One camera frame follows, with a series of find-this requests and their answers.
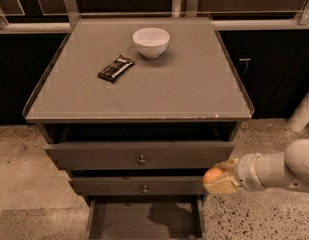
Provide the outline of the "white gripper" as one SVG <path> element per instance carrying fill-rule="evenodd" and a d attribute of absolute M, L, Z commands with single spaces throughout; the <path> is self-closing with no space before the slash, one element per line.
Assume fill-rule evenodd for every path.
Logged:
<path fill-rule="evenodd" d="M 203 179 L 204 189 L 214 195 L 236 193 L 240 185 L 247 191 L 264 191 L 265 187 L 256 172 L 256 162 L 259 157 L 259 153 L 247 154 L 239 159 L 228 159 L 215 164 L 214 168 L 224 171 L 233 170 L 234 177 L 238 182 L 227 174 L 213 179 L 205 177 Z"/>

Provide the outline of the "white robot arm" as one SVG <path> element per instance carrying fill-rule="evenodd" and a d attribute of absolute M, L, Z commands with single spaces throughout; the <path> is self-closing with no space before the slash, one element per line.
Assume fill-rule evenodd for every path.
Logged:
<path fill-rule="evenodd" d="M 252 153 L 218 163 L 204 174 L 202 183 L 214 195 L 235 193 L 239 188 L 309 193 L 309 139 L 292 142 L 284 152 Z"/>

